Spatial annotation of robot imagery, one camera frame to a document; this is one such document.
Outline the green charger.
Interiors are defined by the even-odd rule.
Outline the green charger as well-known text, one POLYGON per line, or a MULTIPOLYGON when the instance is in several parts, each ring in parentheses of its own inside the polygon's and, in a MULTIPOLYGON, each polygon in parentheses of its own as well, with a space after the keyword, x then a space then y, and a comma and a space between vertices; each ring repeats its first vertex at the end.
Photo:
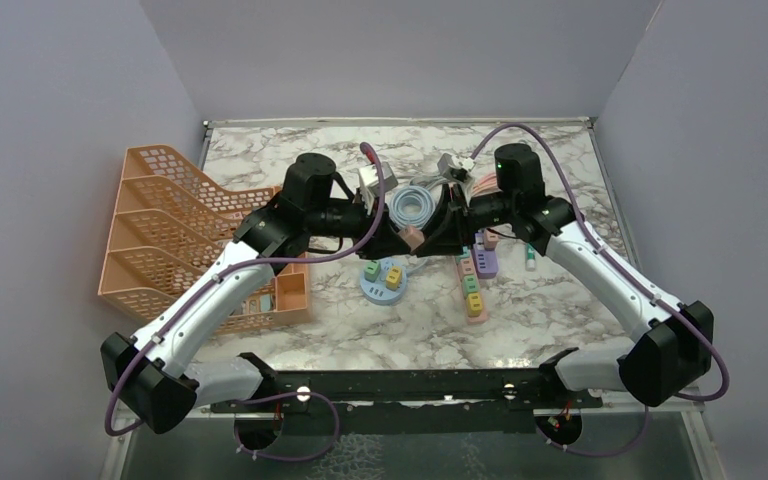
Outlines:
POLYGON ((381 263, 378 260, 370 260, 366 263, 363 275, 367 282, 377 282, 381 274, 381 263))

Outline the yellow olive charger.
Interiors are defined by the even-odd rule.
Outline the yellow olive charger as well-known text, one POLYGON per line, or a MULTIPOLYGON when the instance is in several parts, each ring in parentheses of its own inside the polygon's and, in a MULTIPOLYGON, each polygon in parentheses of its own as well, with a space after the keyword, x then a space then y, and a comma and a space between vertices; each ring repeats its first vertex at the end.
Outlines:
POLYGON ((484 302, 479 292, 470 295, 468 298, 465 298, 465 304, 467 308, 467 315, 470 318, 480 317, 484 312, 484 302))
POLYGON ((398 291, 403 282, 404 270, 399 265, 391 266, 385 277, 385 287, 390 291, 398 291))

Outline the brown pink small charger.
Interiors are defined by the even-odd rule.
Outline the brown pink small charger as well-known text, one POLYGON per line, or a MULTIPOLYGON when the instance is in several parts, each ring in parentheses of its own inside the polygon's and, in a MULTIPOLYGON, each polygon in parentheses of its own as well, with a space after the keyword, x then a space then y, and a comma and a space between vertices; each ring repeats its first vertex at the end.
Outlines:
POLYGON ((410 253, 415 252, 424 242, 425 235, 414 225, 407 225, 399 231, 400 238, 408 246, 410 253))

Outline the pink charger adapter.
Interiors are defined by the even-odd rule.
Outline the pink charger adapter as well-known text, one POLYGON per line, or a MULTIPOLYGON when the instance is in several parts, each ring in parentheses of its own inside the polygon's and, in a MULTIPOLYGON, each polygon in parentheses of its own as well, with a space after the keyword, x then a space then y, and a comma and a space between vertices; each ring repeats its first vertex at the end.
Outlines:
POLYGON ((461 278, 476 275, 475 265, 471 258, 464 258, 460 260, 457 264, 457 269, 461 278))

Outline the green charger adapter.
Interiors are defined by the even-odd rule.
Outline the green charger adapter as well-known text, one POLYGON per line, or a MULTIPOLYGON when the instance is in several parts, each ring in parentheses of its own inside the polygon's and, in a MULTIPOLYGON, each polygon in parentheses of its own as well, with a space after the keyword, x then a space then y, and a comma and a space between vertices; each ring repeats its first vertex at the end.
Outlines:
POLYGON ((480 291, 480 284, 476 275, 464 275, 461 278, 461 286, 465 298, 480 291))

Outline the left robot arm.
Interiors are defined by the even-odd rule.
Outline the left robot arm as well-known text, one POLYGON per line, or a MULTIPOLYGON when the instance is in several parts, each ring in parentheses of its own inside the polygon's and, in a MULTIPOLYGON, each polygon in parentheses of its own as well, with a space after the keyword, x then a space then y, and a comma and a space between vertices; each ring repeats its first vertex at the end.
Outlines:
POLYGON ((282 190, 240 224, 208 270, 146 326, 101 345, 110 397, 103 428, 111 437, 146 426, 162 434, 191 410, 240 401, 250 410, 273 401, 274 384, 246 357, 194 364, 197 351, 243 300, 289 265, 370 255, 391 227, 384 200, 384 162, 367 142, 359 146, 375 177, 370 199, 331 195, 333 161, 305 153, 287 169, 282 190))

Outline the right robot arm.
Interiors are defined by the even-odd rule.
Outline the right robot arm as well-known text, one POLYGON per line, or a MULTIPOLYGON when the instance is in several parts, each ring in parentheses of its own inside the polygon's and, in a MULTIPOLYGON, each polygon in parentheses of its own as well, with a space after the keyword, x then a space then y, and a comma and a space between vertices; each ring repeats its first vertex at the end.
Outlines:
POLYGON ((420 257, 454 255, 481 229, 507 224, 538 254, 564 268, 623 327, 628 349, 572 349, 542 364, 539 398, 560 407, 584 390, 629 393, 656 407, 672 397, 710 402, 725 396, 731 376, 713 345, 714 316, 701 301, 683 302, 632 268, 586 220, 566 176, 565 197, 547 194, 539 153, 526 143, 494 152, 497 192, 468 198, 444 188, 423 228, 420 257))

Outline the blue round power socket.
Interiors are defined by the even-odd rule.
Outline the blue round power socket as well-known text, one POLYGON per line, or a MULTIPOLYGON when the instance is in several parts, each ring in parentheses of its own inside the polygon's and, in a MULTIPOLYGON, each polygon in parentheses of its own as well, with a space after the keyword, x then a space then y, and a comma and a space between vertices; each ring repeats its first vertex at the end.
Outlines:
POLYGON ((364 297, 370 301, 371 303, 379 306, 391 306, 397 303, 402 299, 402 297, 405 295, 407 291, 408 286, 408 273, 407 273, 407 267, 406 265, 398 260, 393 259, 391 257, 380 259, 378 260, 381 263, 381 274, 379 277, 379 280, 377 282, 367 282, 364 279, 363 270, 365 265, 362 267, 361 272, 359 274, 359 288, 361 290, 361 293, 364 295, 364 297), (399 265, 404 270, 404 276, 403 276, 403 282, 401 285, 401 288, 398 291, 390 291, 385 287, 385 277, 387 274, 388 269, 393 265, 399 265))

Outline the purple power strip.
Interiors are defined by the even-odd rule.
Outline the purple power strip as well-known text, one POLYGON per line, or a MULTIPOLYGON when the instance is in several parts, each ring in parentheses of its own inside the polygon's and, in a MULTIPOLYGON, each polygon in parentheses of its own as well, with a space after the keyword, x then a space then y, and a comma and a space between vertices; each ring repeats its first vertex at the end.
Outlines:
POLYGON ((474 235, 472 247, 472 258, 476 269, 476 275, 479 279, 494 278, 499 271, 498 258, 495 250, 485 250, 482 245, 482 232, 480 230, 474 235))

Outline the white green glue stick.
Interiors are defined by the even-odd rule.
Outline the white green glue stick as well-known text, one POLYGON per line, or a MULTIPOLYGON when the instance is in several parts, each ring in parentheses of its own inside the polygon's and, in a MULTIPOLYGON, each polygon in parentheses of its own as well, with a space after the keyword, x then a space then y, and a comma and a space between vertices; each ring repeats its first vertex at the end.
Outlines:
POLYGON ((526 252, 525 252, 525 265, 527 271, 535 271, 537 268, 537 258, 536 258, 536 250, 533 248, 531 244, 526 245, 526 252))

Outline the pink power strip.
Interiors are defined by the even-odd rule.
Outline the pink power strip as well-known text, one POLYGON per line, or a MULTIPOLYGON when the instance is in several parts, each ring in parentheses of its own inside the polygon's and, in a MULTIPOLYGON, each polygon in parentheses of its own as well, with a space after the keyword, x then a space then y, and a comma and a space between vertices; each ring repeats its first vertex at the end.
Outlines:
POLYGON ((480 290, 477 270, 469 255, 460 255, 455 259, 461 296, 466 311, 468 324, 481 324, 488 320, 488 313, 480 290))

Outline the orange plastic file organizer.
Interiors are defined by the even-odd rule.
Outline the orange plastic file organizer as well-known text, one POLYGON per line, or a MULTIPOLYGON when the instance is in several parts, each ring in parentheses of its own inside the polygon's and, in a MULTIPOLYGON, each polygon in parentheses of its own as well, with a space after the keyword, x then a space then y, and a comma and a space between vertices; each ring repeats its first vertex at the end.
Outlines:
POLYGON ((158 318, 279 190, 227 190, 168 145, 127 149, 99 296, 141 324, 158 318))

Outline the black metal base rail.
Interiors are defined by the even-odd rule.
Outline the black metal base rail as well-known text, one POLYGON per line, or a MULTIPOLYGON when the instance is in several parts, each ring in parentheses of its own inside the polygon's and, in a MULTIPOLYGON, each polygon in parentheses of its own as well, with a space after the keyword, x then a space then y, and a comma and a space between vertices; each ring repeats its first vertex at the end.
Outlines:
POLYGON ((603 404, 538 368, 279 371, 254 397, 254 405, 225 400, 210 409, 243 430, 326 436, 532 433, 536 416, 603 404))

